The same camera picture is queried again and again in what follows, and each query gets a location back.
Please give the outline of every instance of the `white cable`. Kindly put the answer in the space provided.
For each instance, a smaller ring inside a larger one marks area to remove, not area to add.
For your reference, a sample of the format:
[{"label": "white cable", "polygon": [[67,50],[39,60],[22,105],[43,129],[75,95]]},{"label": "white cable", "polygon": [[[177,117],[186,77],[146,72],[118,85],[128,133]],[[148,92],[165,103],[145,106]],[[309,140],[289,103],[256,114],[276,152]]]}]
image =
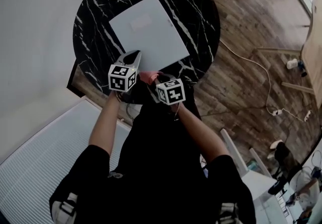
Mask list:
[{"label": "white cable", "polygon": [[180,108],[180,103],[178,103],[178,108],[177,108],[177,111],[176,111],[176,113],[175,113],[175,118],[176,118],[176,116],[177,116],[177,113],[179,112],[179,108]]},{"label": "white cable", "polygon": [[[241,59],[243,59],[243,60],[246,60],[246,61],[249,61],[249,62],[252,62],[252,63],[254,63],[254,64],[256,64],[256,65],[258,65],[259,67],[261,67],[262,69],[264,69],[265,70],[265,72],[266,72],[266,74],[267,74],[267,77],[268,77],[268,82],[269,82],[269,85],[270,85],[270,87],[269,87],[269,89],[268,89],[268,94],[267,94],[267,99],[266,99],[266,110],[267,110],[267,112],[268,113],[270,113],[272,116],[275,116],[272,112],[270,112],[269,111],[269,109],[268,109],[268,99],[269,99],[269,97],[270,97],[270,93],[271,93],[271,88],[272,88],[272,85],[271,85],[271,78],[270,78],[270,75],[269,75],[269,73],[268,73],[268,71],[266,70],[266,68],[264,68],[262,65],[260,65],[260,64],[258,64],[257,62],[255,62],[255,61],[253,61],[253,60],[250,60],[250,59],[248,59],[248,58],[245,58],[245,57],[242,57],[242,56],[239,56],[238,54],[236,54],[235,52],[233,52],[232,51],[232,49],[231,48],[229,48],[222,40],[220,40],[220,42],[232,53],[232,54],[234,54],[235,56],[237,56],[237,57],[239,57],[239,58],[241,58]],[[294,116],[291,112],[289,112],[288,110],[286,110],[286,109],[281,109],[281,110],[284,110],[284,111],[286,111],[287,113],[289,113],[291,116],[293,116],[293,117],[295,117],[295,118],[297,118],[299,121],[302,121],[302,122],[304,122],[302,119],[300,119],[300,118],[298,118],[297,116]]]}]

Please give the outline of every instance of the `desk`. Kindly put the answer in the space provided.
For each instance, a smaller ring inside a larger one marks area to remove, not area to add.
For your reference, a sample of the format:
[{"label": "desk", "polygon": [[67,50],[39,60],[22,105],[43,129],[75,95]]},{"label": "desk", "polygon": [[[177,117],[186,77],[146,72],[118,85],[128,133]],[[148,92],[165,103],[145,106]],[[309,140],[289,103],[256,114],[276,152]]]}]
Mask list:
[{"label": "desk", "polygon": [[[108,95],[108,70],[121,53],[120,42],[109,21],[141,0],[83,0],[73,28],[77,63],[89,81]],[[219,43],[220,22],[213,0],[159,0],[175,25],[189,52],[162,72],[181,78],[189,86],[201,79],[210,67]],[[142,104],[149,95],[141,81],[126,102]]]},{"label": "desk", "polygon": [[290,54],[301,57],[312,88],[282,82],[282,85],[306,93],[314,94],[316,106],[322,105],[322,0],[313,0],[310,29],[302,50],[258,48],[263,53]]}]

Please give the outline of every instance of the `round table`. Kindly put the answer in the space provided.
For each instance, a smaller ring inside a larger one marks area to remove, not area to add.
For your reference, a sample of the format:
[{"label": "round table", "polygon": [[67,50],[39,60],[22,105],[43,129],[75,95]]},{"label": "round table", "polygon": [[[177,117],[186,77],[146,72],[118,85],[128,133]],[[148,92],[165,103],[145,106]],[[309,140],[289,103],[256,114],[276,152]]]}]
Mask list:
[{"label": "round table", "polygon": [[[124,51],[109,21],[142,0],[83,0],[73,28],[77,63],[90,82],[108,95],[108,71]],[[159,0],[189,52],[161,71],[194,85],[210,67],[219,43],[220,22],[213,0]],[[138,79],[126,102],[143,104],[149,89]]]}]

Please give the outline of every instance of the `white marker cube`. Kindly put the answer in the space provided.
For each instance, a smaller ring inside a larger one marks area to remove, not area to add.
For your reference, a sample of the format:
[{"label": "white marker cube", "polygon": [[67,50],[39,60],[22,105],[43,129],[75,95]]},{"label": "white marker cube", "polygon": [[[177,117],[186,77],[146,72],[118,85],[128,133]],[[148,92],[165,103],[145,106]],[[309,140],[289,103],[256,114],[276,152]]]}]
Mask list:
[{"label": "white marker cube", "polygon": [[185,90],[181,79],[172,80],[156,86],[159,99],[167,105],[186,100]]},{"label": "white marker cube", "polygon": [[109,70],[110,90],[127,92],[136,83],[136,68],[121,65],[111,65]]}]

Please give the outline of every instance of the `sneaker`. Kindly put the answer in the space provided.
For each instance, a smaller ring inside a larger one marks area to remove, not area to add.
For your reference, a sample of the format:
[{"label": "sneaker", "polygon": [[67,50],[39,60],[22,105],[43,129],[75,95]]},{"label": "sneaker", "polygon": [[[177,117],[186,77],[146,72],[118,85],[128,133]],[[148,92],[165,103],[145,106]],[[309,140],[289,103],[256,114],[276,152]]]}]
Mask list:
[{"label": "sneaker", "polygon": [[274,155],[275,155],[275,152],[271,152],[270,154],[268,154],[267,159],[268,160],[272,159]]},{"label": "sneaker", "polygon": [[278,145],[280,142],[283,142],[283,141],[282,141],[282,140],[278,140],[278,141],[273,142],[273,143],[271,144],[271,146],[270,146],[270,149],[271,149],[271,150],[275,150],[275,149],[276,149],[276,147],[277,147],[277,145]]}]

